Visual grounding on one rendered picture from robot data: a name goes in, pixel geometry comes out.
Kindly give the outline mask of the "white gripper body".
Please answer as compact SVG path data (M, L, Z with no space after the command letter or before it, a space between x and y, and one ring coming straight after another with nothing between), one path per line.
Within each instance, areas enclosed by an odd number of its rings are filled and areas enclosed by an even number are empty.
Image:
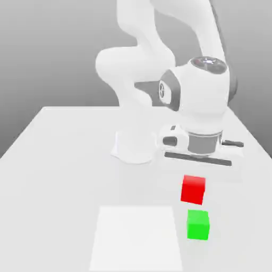
M244 164L243 149L219 146L210 156L200 157L173 151L164 152L170 159L180 160L184 173L201 176L212 182L241 182Z

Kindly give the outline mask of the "small red cube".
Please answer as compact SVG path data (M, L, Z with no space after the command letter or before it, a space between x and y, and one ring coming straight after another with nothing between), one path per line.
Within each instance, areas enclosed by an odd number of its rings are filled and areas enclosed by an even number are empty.
M181 188L181 201L202 205L206 188L204 177L184 175Z

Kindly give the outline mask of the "small green cube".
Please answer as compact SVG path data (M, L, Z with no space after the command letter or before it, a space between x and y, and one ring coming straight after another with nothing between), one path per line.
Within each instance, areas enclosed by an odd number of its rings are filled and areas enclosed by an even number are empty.
M209 237L209 214L204 210L188 210L186 221L187 238L207 241Z

